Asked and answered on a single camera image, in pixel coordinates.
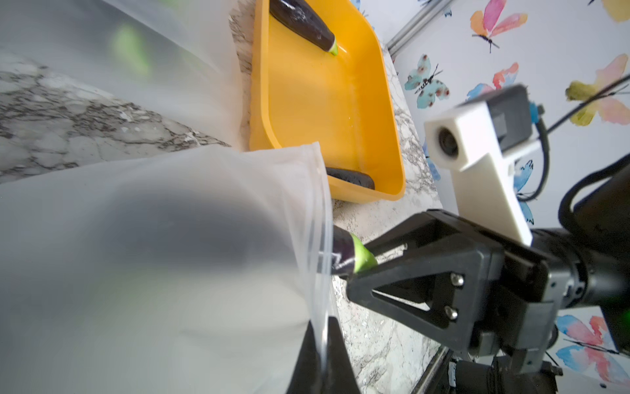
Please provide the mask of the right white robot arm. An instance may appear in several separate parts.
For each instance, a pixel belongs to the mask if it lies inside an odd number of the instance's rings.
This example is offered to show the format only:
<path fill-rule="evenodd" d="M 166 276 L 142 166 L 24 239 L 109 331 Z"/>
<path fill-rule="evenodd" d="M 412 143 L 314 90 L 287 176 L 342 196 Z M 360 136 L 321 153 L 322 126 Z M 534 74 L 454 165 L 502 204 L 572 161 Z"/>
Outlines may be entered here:
<path fill-rule="evenodd" d="M 415 214 L 368 244 L 404 252 L 351 276 L 347 297 L 453 351 L 503 351 L 515 374 L 541 368 L 559 311 L 579 306 L 600 307 L 628 354 L 628 158 L 571 188 L 559 221 L 526 245 L 444 210 Z"/>

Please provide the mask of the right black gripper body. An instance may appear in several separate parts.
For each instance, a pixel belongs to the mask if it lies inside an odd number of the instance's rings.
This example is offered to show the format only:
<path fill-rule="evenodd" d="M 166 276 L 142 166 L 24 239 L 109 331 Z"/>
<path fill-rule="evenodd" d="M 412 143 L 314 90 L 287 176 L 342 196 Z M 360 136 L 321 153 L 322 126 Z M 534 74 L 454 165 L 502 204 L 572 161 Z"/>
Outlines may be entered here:
<path fill-rule="evenodd" d="M 528 246 L 478 224 L 473 229 L 500 246 L 500 276 L 482 303 L 468 353 L 510 357 L 514 374 L 534 373 L 552 337 L 556 316 L 587 293 L 591 252 L 562 229 L 536 229 Z"/>

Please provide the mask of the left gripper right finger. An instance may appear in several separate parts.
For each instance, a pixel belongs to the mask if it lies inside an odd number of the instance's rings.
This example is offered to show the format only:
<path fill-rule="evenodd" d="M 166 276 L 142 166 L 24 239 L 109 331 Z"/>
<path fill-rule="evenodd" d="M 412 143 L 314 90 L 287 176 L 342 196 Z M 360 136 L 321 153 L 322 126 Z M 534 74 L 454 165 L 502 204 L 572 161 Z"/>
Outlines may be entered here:
<path fill-rule="evenodd" d="M 344 336 L 336 317 L 328 320 L 328 342 L 323 392 L 331 394 L 361 394 Z"/>

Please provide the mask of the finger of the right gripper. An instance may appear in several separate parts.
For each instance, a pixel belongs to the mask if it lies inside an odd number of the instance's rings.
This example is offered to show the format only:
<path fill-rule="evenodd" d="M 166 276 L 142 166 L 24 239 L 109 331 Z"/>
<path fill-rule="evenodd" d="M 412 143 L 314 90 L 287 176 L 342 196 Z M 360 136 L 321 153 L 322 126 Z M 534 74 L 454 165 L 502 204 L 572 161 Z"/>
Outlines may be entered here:
<path fill-rule="evenodd" d="M 357 305 L 454 351 L 467 351 L 503 261 L 501 244 L 451 234 L 351 277 L 346 293 Z"/>
<path fill-rule="evenodd" d="M 495 237 L 495 233 L 477 223 L 443 209 L 430 209 L 413 214 L 365 246 L 375 256 L 379 256 L 403 245 L 410 250 L 418 249 L 454 234 L 484 236 L 488 239 Z"/>

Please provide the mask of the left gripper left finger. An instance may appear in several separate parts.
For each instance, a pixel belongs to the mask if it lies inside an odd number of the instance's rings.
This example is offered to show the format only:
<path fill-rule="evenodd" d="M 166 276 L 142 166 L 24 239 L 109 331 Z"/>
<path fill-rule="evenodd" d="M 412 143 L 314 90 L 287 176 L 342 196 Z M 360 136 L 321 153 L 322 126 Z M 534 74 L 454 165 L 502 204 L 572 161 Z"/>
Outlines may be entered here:
<path fill-rule="evenodd" d="M 323 392 L 323 386 L 321 360 L 315 342 L 313 325 L 308 323 L 286 393 L 320 394 Z"/>

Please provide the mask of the clear zip-top bag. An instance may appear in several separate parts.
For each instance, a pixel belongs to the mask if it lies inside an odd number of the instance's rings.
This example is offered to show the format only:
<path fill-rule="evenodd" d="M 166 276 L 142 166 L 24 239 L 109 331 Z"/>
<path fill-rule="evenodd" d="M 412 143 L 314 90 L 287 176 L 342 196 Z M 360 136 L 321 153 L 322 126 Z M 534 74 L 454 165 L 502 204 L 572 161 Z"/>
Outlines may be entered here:
<path fill-rule="evenodd" d="M 1 45 L 245 150 L 228 1 L 4 1 Z"/>
<path fill-rule="evenodd" d="M 4 393 L 284 393 L 327 361 L 318 144 L 220 146 L 1 187 Z"/>

